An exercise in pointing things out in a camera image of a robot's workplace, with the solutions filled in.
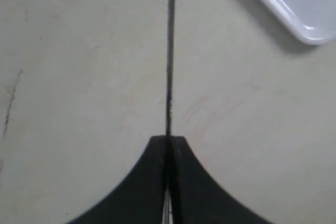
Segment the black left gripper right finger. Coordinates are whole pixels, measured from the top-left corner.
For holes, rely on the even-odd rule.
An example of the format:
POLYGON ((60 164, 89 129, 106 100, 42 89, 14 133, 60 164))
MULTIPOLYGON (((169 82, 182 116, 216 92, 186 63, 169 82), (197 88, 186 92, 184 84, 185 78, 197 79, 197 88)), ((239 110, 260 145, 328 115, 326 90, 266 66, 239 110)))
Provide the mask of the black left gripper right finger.
POLYGON ((173 223, 267 223, 221 188, 186 138, 172 136, 168 154, 173 223))

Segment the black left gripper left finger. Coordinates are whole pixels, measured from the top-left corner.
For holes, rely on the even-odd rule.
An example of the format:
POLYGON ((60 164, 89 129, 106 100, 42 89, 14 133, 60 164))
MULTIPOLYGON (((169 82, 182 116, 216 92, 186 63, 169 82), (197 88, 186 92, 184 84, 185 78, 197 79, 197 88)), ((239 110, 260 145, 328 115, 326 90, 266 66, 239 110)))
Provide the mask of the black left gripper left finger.
POLYGON ((166 137, 151 137, 124 180, 70 223, 162 223, 167 184, 166 154, 166 137))

